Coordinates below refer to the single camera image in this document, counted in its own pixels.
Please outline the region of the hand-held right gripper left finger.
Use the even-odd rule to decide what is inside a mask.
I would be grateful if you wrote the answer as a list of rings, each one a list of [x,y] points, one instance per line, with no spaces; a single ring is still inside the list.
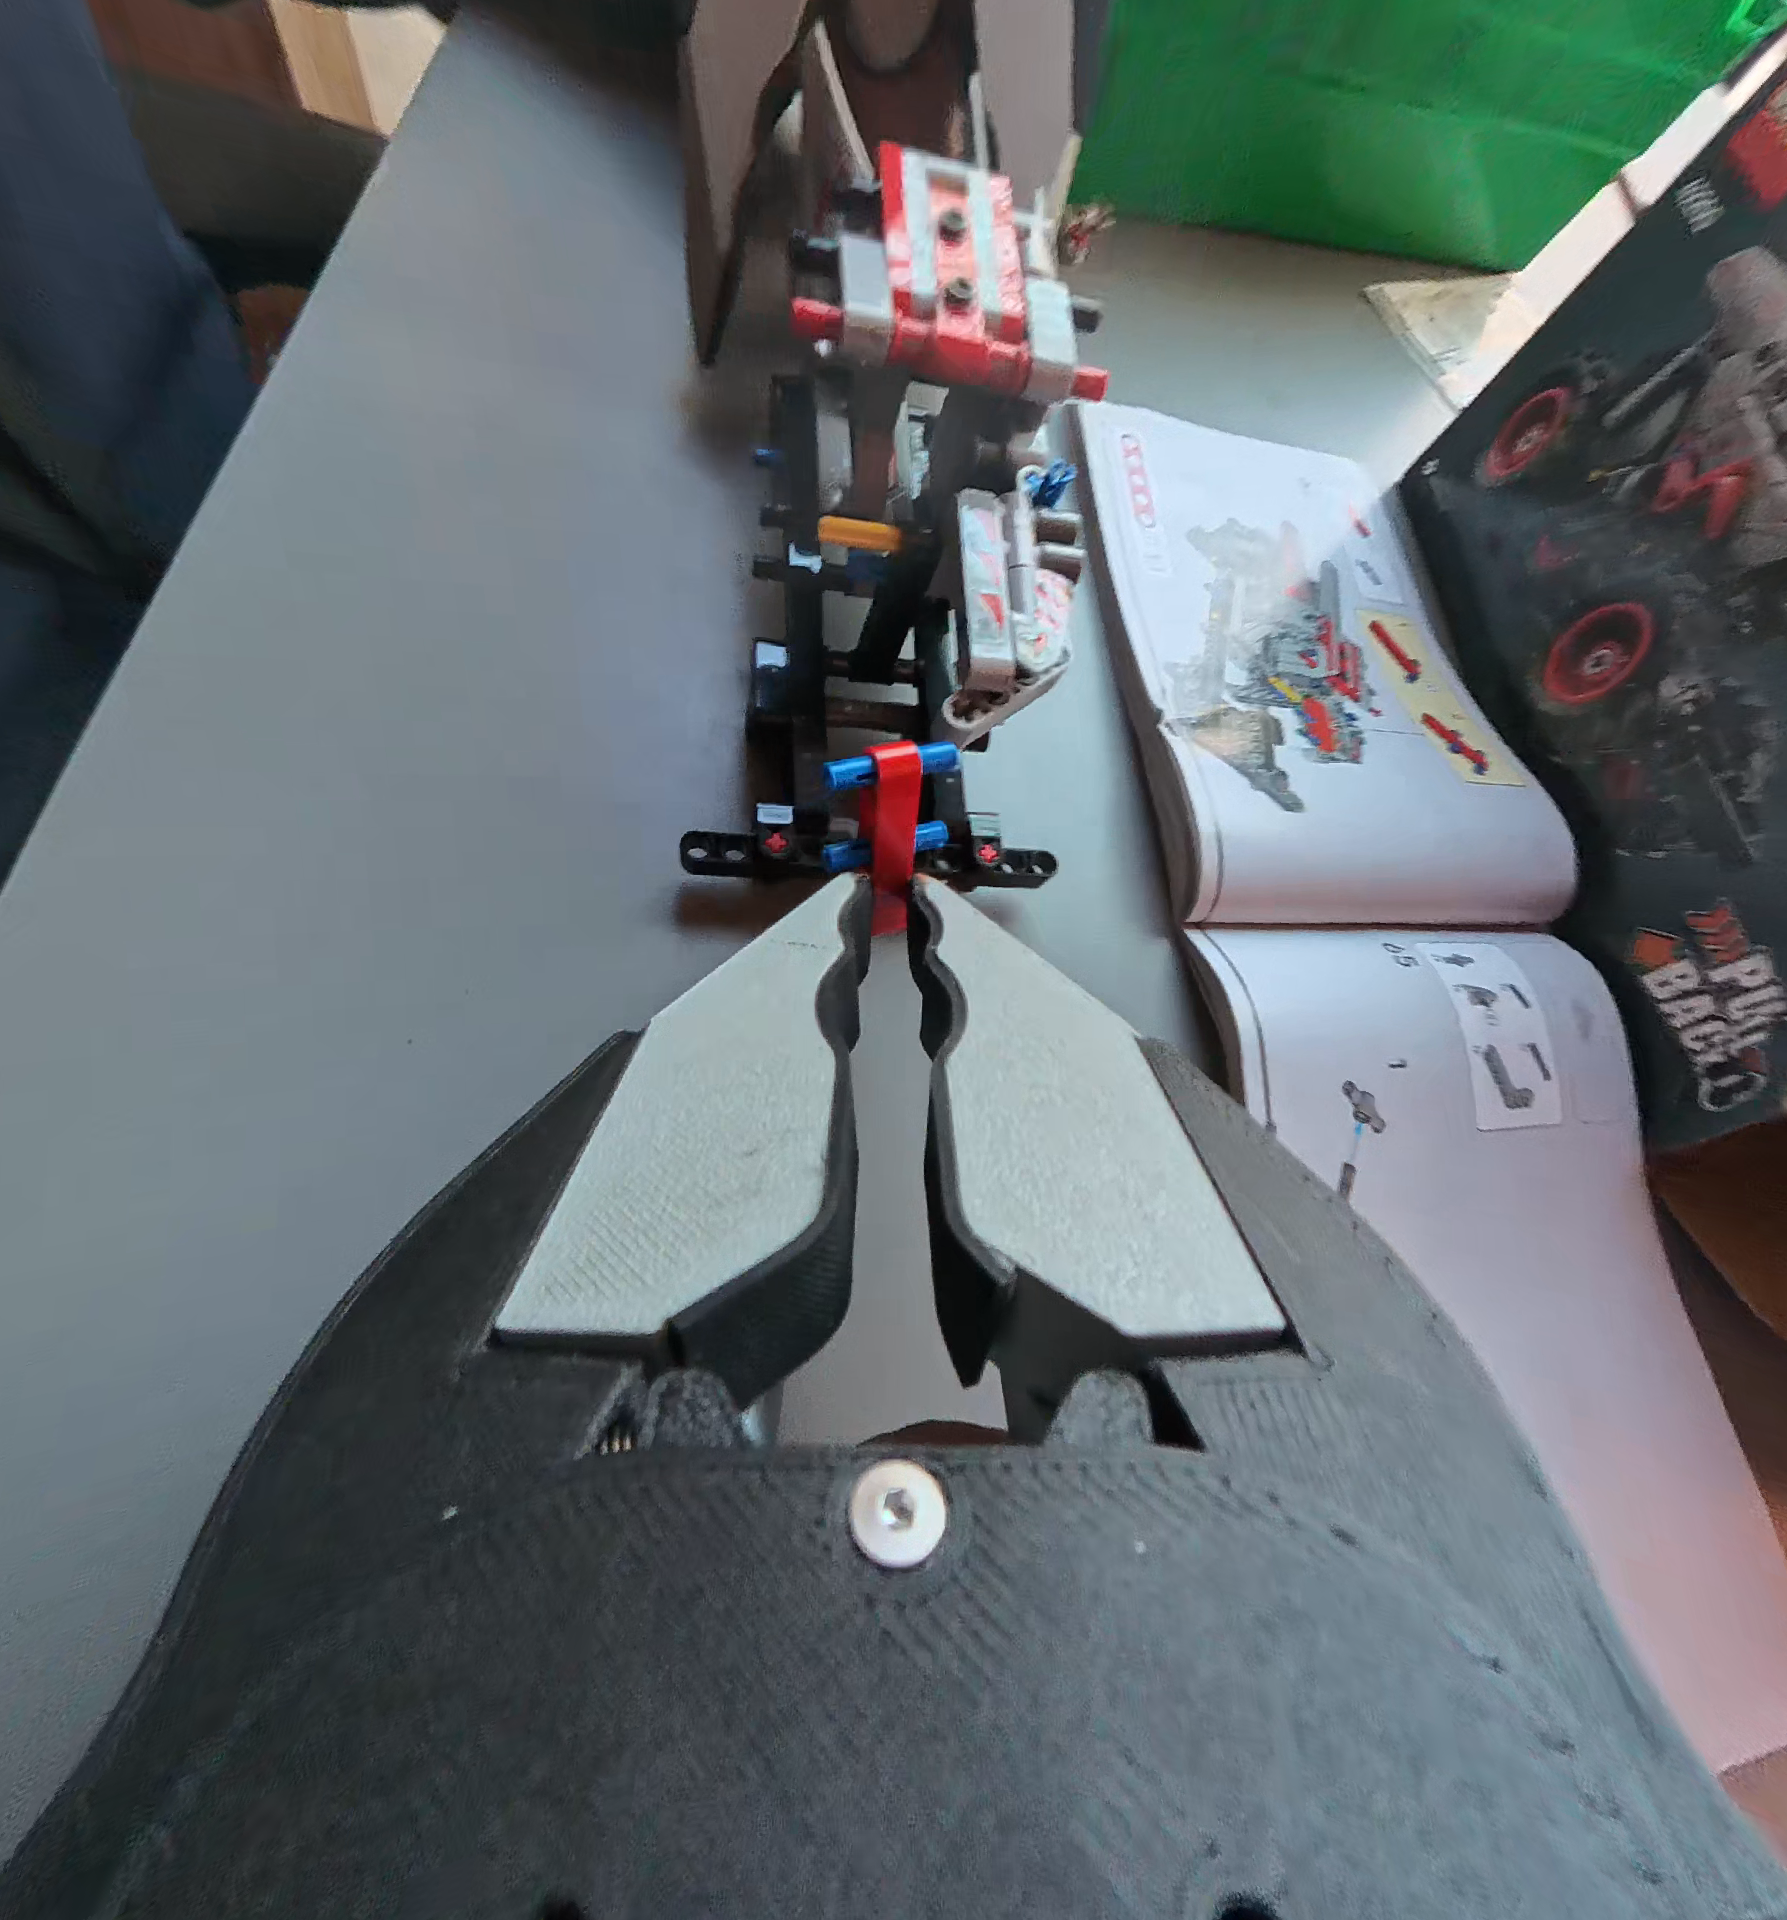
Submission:
[[[635,1035],[491,1331],[716,1377],[753,1405],[850,1302],[864,878],[837,877]]]

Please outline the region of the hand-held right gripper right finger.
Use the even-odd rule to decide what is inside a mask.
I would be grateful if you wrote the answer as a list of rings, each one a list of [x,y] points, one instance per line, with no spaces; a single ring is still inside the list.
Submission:
[[[944,883],[915,877],[932,1298],[955,1373],[1042,1438],[1088,1373],[1289,1342],[1260,1257],[1141,1035]]]

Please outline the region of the red lego beam with blue pins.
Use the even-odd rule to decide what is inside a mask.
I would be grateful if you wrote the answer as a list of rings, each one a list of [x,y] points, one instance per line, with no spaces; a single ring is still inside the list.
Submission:
[[[943,849],[951,838],[944,822],[922,820],[922,785],[956,769],[958,751],[948,740],[901,738],[824,762],[827,790],[859,798],[859,820],[850,839],[818,849],[818,865],[827,877],[864,872],[871,878],[873,935],[906,930],[915,858]]]

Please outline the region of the black lego truck chassis model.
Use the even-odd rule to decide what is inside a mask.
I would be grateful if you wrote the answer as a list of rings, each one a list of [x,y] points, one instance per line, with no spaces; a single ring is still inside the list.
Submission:
[[[1096,306],[1003,175],[885,142],[791,236],[788,323],[809,350],[767,392],[757,585],[784,626],[753,644],[751,822],[693,829],[685,877],[910,877],[1039,889],[968,797],[968,762],[1073,663],[1087,568],[1050,417],[1105,397]]]

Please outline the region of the white lego instruction booklet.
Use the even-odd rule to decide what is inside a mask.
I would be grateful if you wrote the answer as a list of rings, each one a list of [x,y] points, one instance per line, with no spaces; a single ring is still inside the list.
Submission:
[[[1350,461],[1079,402],[1087,546],[1238,1105],[1526,1428],[1699,1753],[1787,1747],[1787,1553],[1646,1191],[1577,853]]]

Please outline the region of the black lego set box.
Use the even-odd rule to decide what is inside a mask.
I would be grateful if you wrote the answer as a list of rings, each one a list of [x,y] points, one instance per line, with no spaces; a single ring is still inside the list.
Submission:
[[[1787,1115],[1787,55],[1399,486],[1646,1144]]]

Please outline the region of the small crumpled paper sheet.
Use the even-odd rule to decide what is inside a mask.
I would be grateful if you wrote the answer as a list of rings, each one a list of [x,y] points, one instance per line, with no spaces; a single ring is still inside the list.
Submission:
[[[1517,276],[1371,282],[1362,300],[1454,414],[1479,397],[1530,338]]]

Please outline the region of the person's dark blue clothing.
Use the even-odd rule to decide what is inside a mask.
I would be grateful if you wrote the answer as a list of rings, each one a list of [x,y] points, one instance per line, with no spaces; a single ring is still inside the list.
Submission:
[[[0,893],[380,139],[113,72],[83,3],[0,3]]]

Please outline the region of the green plastic bin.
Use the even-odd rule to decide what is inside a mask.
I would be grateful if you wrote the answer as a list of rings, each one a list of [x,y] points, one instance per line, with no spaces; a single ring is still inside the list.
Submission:
[[[1783,2],[1112,3],[1073,200],[1510,271]]]

